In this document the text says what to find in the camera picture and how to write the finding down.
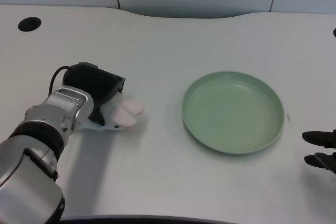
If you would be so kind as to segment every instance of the black cable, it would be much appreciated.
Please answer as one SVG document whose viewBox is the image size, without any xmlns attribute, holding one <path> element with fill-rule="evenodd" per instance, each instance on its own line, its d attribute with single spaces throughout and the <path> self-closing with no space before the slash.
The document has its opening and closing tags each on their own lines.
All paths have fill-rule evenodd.
<svg viewBox="0 0 336 224">
<path fill-rule="evenodd" d="M 48 93 L 48 95 L 50 95 L 51 94 L 51 92 L 52 92 L 52 88 L 53 88 L 53 86 L 54 86 L 54 80 L 55 80 L 55 78 L 56 78 L 56 76 L 58 75 L 58 73 L 60 73 L 63 69 L 69 69 L 70 67 L 69 66 L 63 66 L 63 67 L 60 67 L 59 69 L 57 69 L 56 70 L 56 72 L 54 73 L 54 75 L 53 75 L 53 77 L 52 77 L 52 79 L 51 79 L 51 81 L 50 81 L 50 86 L 49 86 L 49 93 Z"/>
</svg>

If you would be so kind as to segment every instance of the silver robot arm segment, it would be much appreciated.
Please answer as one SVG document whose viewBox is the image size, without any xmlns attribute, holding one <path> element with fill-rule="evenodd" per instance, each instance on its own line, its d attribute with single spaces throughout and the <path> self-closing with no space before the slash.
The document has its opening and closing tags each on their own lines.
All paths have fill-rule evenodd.
<svg viewBox="0 0 336 224">
<path fill-rule="evenodd" d="M 0 144 L 0 223 L 43 224 L 59 220 L 64 207 L 56 185 L 57 161 L 69 136 L 93 110 L 88 93 L 62 86 L 28 109 Z"/>
</svg>

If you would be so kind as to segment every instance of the plastic plate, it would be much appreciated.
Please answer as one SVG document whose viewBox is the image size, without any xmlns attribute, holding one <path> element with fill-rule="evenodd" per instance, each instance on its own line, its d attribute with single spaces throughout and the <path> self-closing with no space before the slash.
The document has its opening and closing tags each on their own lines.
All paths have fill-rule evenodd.
<svg viewBox="0 0 336 224">
<path fill-rule="evenodd" d="M 231 154 L 269 146 L 280 137 L 285 119 L 277 94 L 239 72 L 216 72 L 196 80 L 184 95 L 182 116 L 197 140 Z"/>
</svg>

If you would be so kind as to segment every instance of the plate rim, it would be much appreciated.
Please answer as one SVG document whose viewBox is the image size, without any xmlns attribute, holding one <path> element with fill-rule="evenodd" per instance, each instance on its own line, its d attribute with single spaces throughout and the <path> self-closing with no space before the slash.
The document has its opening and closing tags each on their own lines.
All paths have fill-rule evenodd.
<svg viewBox="0 0 336 224">
<path fill-rule="evenodd" d="M 184 107 L 183 107 L 184 101 L 185 101 L 185 99 L 186 99 L 186 95 L 187 95 L 189 89 L 190 89 L 196 82 L 198 82 L 199 80 L 201 80 L 201 79 L 203 79 L 203 78 L 205 78 L 205 77 L 207 77 L 207 76 L 210 76 L 210 75 L 213 75 L 213 74 L 217 74 L 217 73 L 237 73 L 237 74 L 243 74 L 243 75 L 245 75 L 245 76 L 252 77 L 252 78 L 254 78 L 254 79 L 260 81 L 260 82 L 263 83 L 264 85 L 266 85 L 266 86 L 267 86 L 267 87 L 268 87 L 268 88 L 269 88 L 269 89 L 276 95 L 276 97 L 278 98 L 278 100 L 279 100 L 279 102 L 280 102 L 280 107 L 281 107 L 281 110 L 282 110 L 282 117 L 283 117 L 283 119 L 282 119 L 281 127 L 280 127 L 278 133 L 277 133 L 276 136 L 273 137 L 267 144 L 265 144 L 265 145 L 263 145 L 262 147 L 259 147 L 259 148 L 257 148 L 257 149 L 250 150 L 250 151 L 244 151 L 244 152 L 224 151 L 224 150 L 216 149 L 216 148 L 214 148 L 214 147 L 212 147 L 212 146 L 210 146 L 210 145 L 204 143 L 202 140 L 200 140 L 200 139 L 199 139 L 199 138 L 198 138 L 198 137 L 197 137 L 197 136 L 190 130 L 190 127 L 188 126 L 188 124 L 187 124 L 187 122 L 186 122 L 186 119 L 185 119 L 185 115 L 184 115 Z M 204 144 L 205 146 L 207 146 L 207 147 L 209 147 L 209 148 L 211 148 L 211 149 L 213 149 L 213 150 L 216 150 L 216 151 L 218 151 L 218 152 L 226 153 L 226 154 L 238 154 L 238 155 L 239 155 L 239 154 L 249 154 L 249 153 L 253 153 L 253 152 L 261 151 L 261 150 L 263 150 L 264 148 L 267 148 L 268 146 L 270 146 L 271 144 L 273 144 L 274 142 L 276 142 L 276 141 L 280 138 L 280 136 L 282 135 L 282 132 L 283 132 L 283 130 L 284 130 L 284 124 L 285 124 L 285 110 L 284 110 L 283 107 L 284 107 L 284 105 L 282 104 L 282 101 L 281 101 L 279 95 L 277 94 L 277 92 L 274 91 L 274 89 L 273 89 L 270 85 L 268 85 L 268 84 L 265 83 L 264 81 L 260 80 L 259 78 L 255 77 L 255 76 L 253 76 L 253 75 L 251 75 L 251 74 L 247 74 L 247 73 L 243 73 L 243 72 L 238 72 L 238 71 L 215 71 L 215 72 L 211 72 L 211 73 L 208 73 L 208 74 L 205 74 L 205 75 L 199 77 L 198 79 L 196 79 L 195 81 L 193 81 L 193 82 L 188 86 L 188 88 L 186 89 L 186 91 L 184 92 L 184 94 L 183 94 L 183 98 L 182 98 L 182 105 L 181 105 L 183 123 L 184 123 L 184 125 L 186 126 L 187 130 L 189 131 L 189 133 L 190 133 L 195 139 L 197 139 L 200 143 Z"/>
</svg>

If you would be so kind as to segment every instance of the white table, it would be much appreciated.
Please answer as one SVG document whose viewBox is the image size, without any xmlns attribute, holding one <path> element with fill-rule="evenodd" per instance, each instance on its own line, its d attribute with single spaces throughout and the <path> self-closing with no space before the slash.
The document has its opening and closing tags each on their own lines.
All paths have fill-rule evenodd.
<svg viewBox="0 0 336 224">
<path fill-rule="evenodd" d="M 30 16 L 42 25 L 24 33 Z M 43 102 L 63 65 L 88 61 L 126 77 L 145 101 L 133 131 L 73 135 L 57 183 L 64 218 L 169 215 L 237 223 L 335 223 L 336 176 L 304 156 L 331 154 L 304 131 L 336 128 L 336 15 L 259 13 L 225 19 L 145 17 L 116 9 L 0 6 L 1 139 Z M 281 139 L 247 156 L 213 152 L 182 123 L 181 100 L 195 79 L 234 70 L 280 96 Z M 61 76 L 55 85 L 60 85 Z"/>
</svg>

